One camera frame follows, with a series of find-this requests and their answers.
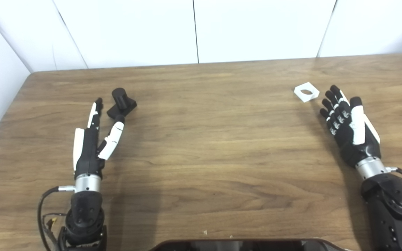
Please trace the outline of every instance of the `palm of robotic hand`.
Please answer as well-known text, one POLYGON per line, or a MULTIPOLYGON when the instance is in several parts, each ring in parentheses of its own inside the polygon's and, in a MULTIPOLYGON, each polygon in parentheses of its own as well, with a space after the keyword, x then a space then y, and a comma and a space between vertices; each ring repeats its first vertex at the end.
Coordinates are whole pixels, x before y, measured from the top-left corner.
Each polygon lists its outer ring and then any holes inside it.
POLYGON ((364 114, 361 98, 353 97, 348 102, 335 85, 331 86, 325 96, 328 99, 323 99, 322 104, 327 110, 321 108, 320 114, 334 135, 342 159, 350 167, 356 167, 369 157, 380 159, 379 135, 364 114))

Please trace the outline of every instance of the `white finger cover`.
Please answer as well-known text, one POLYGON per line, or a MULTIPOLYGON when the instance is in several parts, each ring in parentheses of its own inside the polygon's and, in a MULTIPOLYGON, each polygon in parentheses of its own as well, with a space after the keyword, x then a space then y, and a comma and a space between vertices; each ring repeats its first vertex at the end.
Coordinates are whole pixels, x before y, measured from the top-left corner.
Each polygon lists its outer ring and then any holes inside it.
POLYGON ((360 145, 365 143, 365 114, 362 105, 351 109, 351 123, 353 129, 353 144, 360 145))
POLYGON ((74 172, 75 169, 77 168, 77 161, 80 159, 80 156, 82 155, 84 137, 85 137, 85 130, 81 128, 76 128, 74 135, 74 151, 72 154, 72 160, 74 161, 74 172))
POLYGON ((92 122, 93 116, 96 115, 96 114, 98 114, 96 108, 97 108, 96 103, 93 103, 93 104, 92 104, 92 107, 91 107, 91 112, 89 113, 88 128, 91 127, 91 122, 92 122))
POLYGON ((116 146, 119 142, 120 136, 122 135, 124 124, 122 122, 116 122, 111 131, 110 135, 105 138, 106 146, 100 151, 99 158, 108 160, 116 149, 116 146))

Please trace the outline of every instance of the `black finger segment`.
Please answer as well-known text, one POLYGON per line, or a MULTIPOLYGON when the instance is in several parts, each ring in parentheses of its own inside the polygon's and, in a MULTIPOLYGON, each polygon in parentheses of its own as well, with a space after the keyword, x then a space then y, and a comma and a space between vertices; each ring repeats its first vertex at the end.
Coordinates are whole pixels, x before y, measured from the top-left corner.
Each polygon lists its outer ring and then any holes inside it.
POLYGON ((340 89, 339 89, 337 86, 332 85, 332 86, 330 87, 330 90, 331 90, 331 91, 333 92, 333 94, 336 96, 336 99, 337 99, 337 100, 339 100, 339 99, 342 98, 342 94, 340 93, 340 89))
POLYGON ((329 113, 331 113, 334 110, 332 104, 330 103, 330 101, 328 99, 323 99, 322 100, 322 105, 325 106, 325 108, 328 109, 329 113))
POLYGON ((334 122, 334 119, 330 118, 327 121, 327 127, 328 127, 328 130, 330 130, 330 132, 332 133, 332 135, 335 135, 336 134, 336 128, 334 127, 333 122, 334 122))
POLYGON ((347 119, 350 116, 350 105, 347 102, 340 102, 339 112, 343 118, 347 119))
POLYGON ((324 108, 321 108, 321 109, 319 110, 319 113, 320 113, 325 119, 328 119, 329 115, 328 115, 327 110, 325 110, 324 108))
POLYGON ((333 128, 336 129, 336 130, 338 130, 339 127, 341 126, 341 123, 339 122, 339 119, 337 119, 336 113, 333 113, 330 116, 330 122, 332 123, 333 128))
POLYGON ((340 124, 344 123, 345 117, 342 115, 339 109, 335 110, 334 116, 336 118, 336 121, 338 121, 340 124))
POLYGON ((360 97, 353 97, 350 99, 350 107, 353 109, 356 106, 362 105, 362 100, 360 97))
POLYGON ((332 102, 333 107, 337 105, 338 100, 336 99, 336 96, 333 94, 333 92, 327 91, 325 92, 325 96, 332 102))
POLYGON ((103 100, 102 98, 98 98, 94 103, 96 103, 96 111, 101 116, 101 111, 103 109, 103 100))

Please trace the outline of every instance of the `fingertip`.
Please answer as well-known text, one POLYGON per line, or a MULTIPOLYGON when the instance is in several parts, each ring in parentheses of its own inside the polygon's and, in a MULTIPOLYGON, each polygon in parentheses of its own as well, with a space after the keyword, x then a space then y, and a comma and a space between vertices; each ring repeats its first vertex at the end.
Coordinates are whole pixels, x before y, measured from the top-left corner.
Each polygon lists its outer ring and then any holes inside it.
POLYGON ((353 97, 350 99, 350 107, 354 108, 356 106, 362 105, 362 100, 360 97, 353 97))
POLYGON ((333 106, 330 103, 330 101, 328 99, 323 99, 322 100, 322 105, 325 106, 325 108, 328 109, 328 112, 331 112, 333 110, 333 106))
POLYGON ((339 89, 337 86, 335 86, 334 84, 330 87, 330 90, 331 90, 335 95, 340 94, 340 89, 339 89))
POLYGON ((335 99, 335 95, 334 95, 333 92, 331 92, 331 91, 325 92, 325 96, 326 96, 329 100, 335 99))
POLYGON ((319 110, 319 113, 324 117, 324 118, 328 118, 328 112, 327 110, 325 110, 324 108, 321 108, 319 110))
POLYGON ((98 112, 100 112, 103 109, 103 100, 102 100, 102 98, 97 98, 97 100, 94 103, 96 103, 96 110, 98 112))

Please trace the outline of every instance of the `black robot forearm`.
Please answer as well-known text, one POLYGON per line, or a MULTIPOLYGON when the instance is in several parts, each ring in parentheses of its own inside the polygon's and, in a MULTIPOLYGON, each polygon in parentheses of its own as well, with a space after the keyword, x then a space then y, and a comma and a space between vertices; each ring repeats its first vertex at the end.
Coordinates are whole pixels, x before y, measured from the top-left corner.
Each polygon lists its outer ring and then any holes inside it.
MULTIPOLYGON (((379 169, 380 161, 376 165, 371 171, 385 172, 379 169)), ((375 249, 402 251, 402 178, 387 172, 366 177, 361 195, 367 204, 375 249)))

